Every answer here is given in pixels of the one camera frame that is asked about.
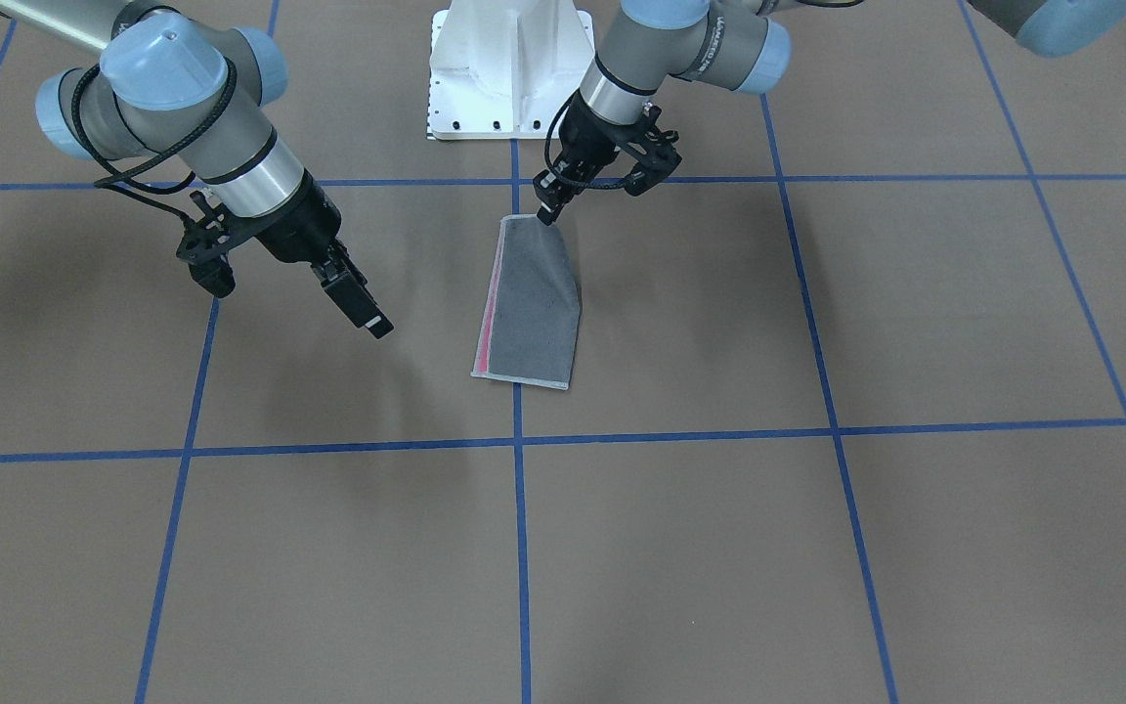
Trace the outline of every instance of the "light blue joint cap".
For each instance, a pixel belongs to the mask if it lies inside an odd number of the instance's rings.
[[[762,53],[745,77],[745,83],[738,86],[738,92],[761,95],[775,88],[785,70],[789,68],[789,57],[794,54],[794,43],[789,41],[789,30],[778,24],[767,21],[767,37],[763,39]]]
[[[711,0],[619,0],[634,23],[651,28],[696,26],[711,12]]]
[[[46,83],[41,84],[37,89],[37,99],[34,100],[33,107],[37,115],[37,125],[41,125],[41,133],[46,135],[51,144],[59,148],[60,152],[68,154],[69,157],[75,157],[77,159],[89,159],[90,152],[87,152],[84,146],[78,142],[77,135],[72,134],[72,130],[68,126],[68,121],[63,119],[63,106],[59,103],[59,84],[63,82],[63,77],[66,77],[73,71],[80,71],[80,69],[72,69],[72,71],[64,71],[54,78],[46,80]]]
[[[117,97],[143,110],[179,110],[224,88],[224,55],[178,12],[126,28],[99,60]]]
[[[247,44],[250,45],[251,52],[254,52],[256,63],[259,63],[259,80],[263,82],[263,98],[259,100],[259,106],[276,101],[285,95],[285,89],[289,88],[289,66],[285,65],[285,54],[280,53],[280,46],[277,46],[277,41],[262,28],[252,26],[233,28],[247,37]]]
[[[1126,0],[1048,0],[1015,39],[1040,56],[1066,56],[1099,39],[1125,15]]]

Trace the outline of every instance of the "folded cloth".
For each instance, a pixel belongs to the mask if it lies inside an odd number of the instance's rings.
[[[472,375],[566,391],[580,324],[560,230],[537,215],[502,219]]]

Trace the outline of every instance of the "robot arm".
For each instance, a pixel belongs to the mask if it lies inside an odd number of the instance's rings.
[[[95,186],[182,220],[176,257],[207,293],[233,292],[227,252],[256,238],[282,262],[310,264],[354,324],[376,338],[393,330],[337,238],[340,213],[260,108],[287,83],[271,37],[216,32],[148,0],[0,0],[0,14],[99,55],[41,87],[37,121],[63,152],[111,173]],[[200,219],[143,196],[178,193],[194,177],[173,188],[134,180],[173,155],[218,198],[191,193]],[[128,172],[110,164],[129,157],[152,159]]]
[[[814,6],[863,0],[811,0]],[[1075,52],[1126,15],[1126,0],[968,0],[975,9],[1042,56]],[[674,132],[656,126],[651,98],[667,77],[761,93],[788,66],[789,37],[770,21],[778,0],[622,0],[581,88],[568,99],[560,155],[545,142],[546,169],[533,179],[546,224],[586,189],[623,188],[640,196],[680,163]],[[554,133],[554,125],[549,134]],[[616,184],[595,184],[618,152],[637,164]]]

